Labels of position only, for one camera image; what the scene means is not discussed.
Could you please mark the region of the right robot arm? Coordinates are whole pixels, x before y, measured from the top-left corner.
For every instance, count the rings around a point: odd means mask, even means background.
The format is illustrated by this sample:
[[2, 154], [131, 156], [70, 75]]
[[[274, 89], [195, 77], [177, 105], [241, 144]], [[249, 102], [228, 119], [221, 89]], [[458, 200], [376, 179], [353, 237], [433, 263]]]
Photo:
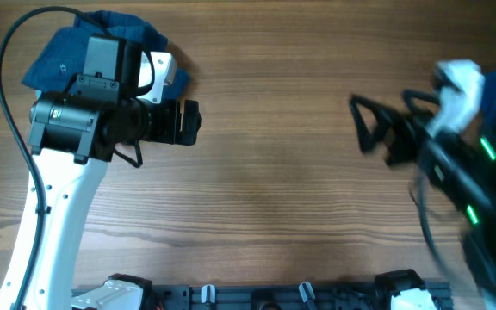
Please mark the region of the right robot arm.
[[439, 256], [427, 219], [428, 185], [442, 191], [470, 228], [462, 249], [477, 286], [496, 302], [496, 128], [485, 128], [471, 145], [452, 128], [431, 131], [432, 122], [447, 108], [437, 95], [404, 90], [406, 110], [399, 111], [364, 96], [348, 101], [361, 152], [372, 152], [383, 143], [386, 165], [415, 164], [417, 191], [413, 200], [420, 226], [439, 268], [452, 272]]

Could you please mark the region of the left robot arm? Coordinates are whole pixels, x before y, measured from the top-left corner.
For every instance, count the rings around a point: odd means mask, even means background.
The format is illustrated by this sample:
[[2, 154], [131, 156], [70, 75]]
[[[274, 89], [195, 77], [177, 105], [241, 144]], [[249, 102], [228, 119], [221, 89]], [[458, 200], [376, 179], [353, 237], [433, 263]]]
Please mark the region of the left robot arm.
[[102, 286], [72, 293], [85, 222], [118, 145], [192, 146], [202, 117], [195, 101], [163, 97], [175, 82], [169, 53], [95, 34], [84, 68], [62, 90], [41, 93], [25, 142], [28, 195], [0, 309], [153, 309], [152, 283], [114, 274]]

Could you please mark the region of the dark blue shorts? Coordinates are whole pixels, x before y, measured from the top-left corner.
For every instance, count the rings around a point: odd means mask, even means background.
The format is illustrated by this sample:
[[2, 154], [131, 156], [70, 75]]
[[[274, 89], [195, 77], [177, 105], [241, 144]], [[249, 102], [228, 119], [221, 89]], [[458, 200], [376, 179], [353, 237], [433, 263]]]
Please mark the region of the dark blue shorts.
[[[150, 52], [164, 52], [168, 39], [150, 22], [136, 15], [98, 10], [87, 16], [101, 24], [111, 35], [142, 45]], [[70, 27], [60, 28], [28, 68], [22, 84], [39, 91], [63, 90], [75, 73], [84, 71], [91, 35], [99, 29], [76, 18]]]

